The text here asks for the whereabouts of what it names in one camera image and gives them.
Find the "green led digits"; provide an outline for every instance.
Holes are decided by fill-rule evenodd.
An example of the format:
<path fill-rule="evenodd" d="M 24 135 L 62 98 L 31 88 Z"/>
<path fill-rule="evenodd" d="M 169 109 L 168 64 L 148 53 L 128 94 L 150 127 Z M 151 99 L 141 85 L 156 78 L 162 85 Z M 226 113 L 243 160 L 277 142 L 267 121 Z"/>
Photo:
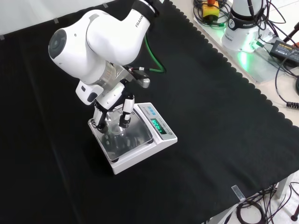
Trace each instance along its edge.
<path fill-rule="evenodd" d="M 161 127 L 160 123 L 157 121 L 157 119 L 150 119 L 151 122 L 153 122 L 155 128 L 161 133 L 166 134 L 166 131 Z"/>

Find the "franka logo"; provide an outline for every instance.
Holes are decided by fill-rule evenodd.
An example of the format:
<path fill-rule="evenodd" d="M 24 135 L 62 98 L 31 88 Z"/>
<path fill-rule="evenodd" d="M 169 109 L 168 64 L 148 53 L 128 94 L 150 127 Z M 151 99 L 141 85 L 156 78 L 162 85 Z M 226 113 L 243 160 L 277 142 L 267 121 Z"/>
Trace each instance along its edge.
<path fill-rule="evenodd" d="M 138 27 L 139 25 L 140 25 L 140 22 L 141 22 L 141 20 L 144 18 L 144 15 L 142 15 L 140 18 L 139 18 L 139 20 L 138 20 L 138 22 L 136 23 L 136 27 Z"/>

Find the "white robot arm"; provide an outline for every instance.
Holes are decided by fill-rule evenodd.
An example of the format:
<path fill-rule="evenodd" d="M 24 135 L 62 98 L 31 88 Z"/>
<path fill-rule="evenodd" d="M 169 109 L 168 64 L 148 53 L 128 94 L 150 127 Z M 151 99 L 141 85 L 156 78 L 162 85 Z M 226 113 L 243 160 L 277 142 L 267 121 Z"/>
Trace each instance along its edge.
<path fill-rule="evenodd" d="M 80 79 L 76 93 L 81 101 L 95 104 L 93 119 L 98 129 L 104 128 L 106 113 L 121 103 L 120 126 L 130 122 L 134 96 L 126 91 L 127 80 L 121 80 L 124 73 L 129 74 L 121 66 L 136 59 L 155 13 L 145 0 L 136 0 L 122 21 L 92 10 L 75 24 L 59 29 L 50 40 L 53 62 Z"/>

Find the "green cable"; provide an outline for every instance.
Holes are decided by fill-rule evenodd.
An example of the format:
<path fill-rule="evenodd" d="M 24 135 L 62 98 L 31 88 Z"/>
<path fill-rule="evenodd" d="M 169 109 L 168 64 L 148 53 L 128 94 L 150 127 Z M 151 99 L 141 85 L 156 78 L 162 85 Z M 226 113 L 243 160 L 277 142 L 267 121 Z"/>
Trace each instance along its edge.
<path fill-rule="evenodd" d="M 145 40 L 145 44 L 146 44 L 146 48 L 149 51 L 149 54 L 151 56 L 151 58 L 154 60 L 154 62 L 157 64 L 157 66 L 160 68 L 158 69 L 149 69 L 150 71 L 154 71 L 154 72 L 160 72 L 163 73 L 165 72 L 164 67 L 160 64 L 160 62 L 155 58 L 154 54 L 151 52 L 150 47 L 149 47 L 149 43 L 148 43 L 148 39 L 147 39 L 147 35 L 144 36 L 144 40 Z"/>

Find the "green light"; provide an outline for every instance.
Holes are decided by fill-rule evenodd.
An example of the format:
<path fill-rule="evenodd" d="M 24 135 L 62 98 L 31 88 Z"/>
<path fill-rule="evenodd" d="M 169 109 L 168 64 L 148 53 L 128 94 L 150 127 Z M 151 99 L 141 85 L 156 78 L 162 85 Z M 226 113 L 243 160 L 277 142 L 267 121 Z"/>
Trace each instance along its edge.
<path fill-rule="evenodd" d="M 247 53 L 246 52 L 239 52 L 238 53 L 238 60 L 241 64 L 241 66 L 248 71 L 248 59 L 247 59 Z"/>

